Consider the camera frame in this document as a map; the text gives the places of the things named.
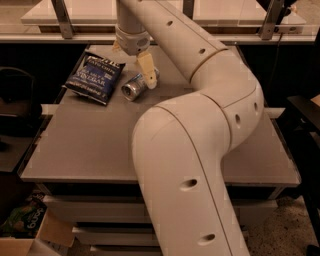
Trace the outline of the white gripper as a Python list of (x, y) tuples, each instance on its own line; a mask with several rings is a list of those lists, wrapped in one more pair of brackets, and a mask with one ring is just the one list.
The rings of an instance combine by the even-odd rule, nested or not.
[(123, 50), (129, 56), (137, 55), (137, 63), (143, 78), (149, 89), (157, 86), (157, 77), (152, 55), (145, 51), (150, 46), (150, 35), (147, 31), (132, 34), (124, 32), (119, 26), (116, 27), (116, 41), (112, 50), (120, 52)]

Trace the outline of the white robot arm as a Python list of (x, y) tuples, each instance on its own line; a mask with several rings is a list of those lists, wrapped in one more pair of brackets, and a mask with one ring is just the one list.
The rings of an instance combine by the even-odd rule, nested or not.
[(117, 0), (130, 55), (154, 40), (193, 90), (148, 109), (132, 134), (140, 189), (163, 256), (250, 256), (223, 179), (223, 157), (263, 114), (263, 92), (231, 50), (167, 0)]

